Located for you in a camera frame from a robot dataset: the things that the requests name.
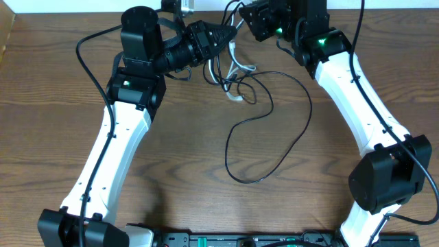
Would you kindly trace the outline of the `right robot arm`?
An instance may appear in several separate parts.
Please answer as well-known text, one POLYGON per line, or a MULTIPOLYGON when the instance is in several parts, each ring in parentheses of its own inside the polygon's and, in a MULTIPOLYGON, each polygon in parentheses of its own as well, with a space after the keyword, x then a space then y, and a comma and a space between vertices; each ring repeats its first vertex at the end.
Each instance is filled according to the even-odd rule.
POLYGON ((385 107, 361 70, 355 40, 330 25, 325 1, 254 1, 239 11, 258 41, 279 35, 289 54, 331 97, 361 160, 348 178, 354 203, 333 246, 371 246, 398 209, 431 183, 431 144, 413 137, 385 107))

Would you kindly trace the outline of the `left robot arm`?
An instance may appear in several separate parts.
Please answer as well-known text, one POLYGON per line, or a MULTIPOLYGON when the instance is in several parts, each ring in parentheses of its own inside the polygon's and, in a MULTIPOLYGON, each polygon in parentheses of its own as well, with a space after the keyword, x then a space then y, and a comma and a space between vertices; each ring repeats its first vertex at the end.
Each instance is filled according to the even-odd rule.
POLYGON ((115 226, 119 197, 134 154, 163 100, 165 78, 213 59, 234 39, 225 23, 183 22, 179 6, 137 6, 121 16, 123 50, 106 87, 99 87, 104 117, 87 162, 57 211, 45 209, 38 232, 46 246, 152 246, 152 230, 115 226))

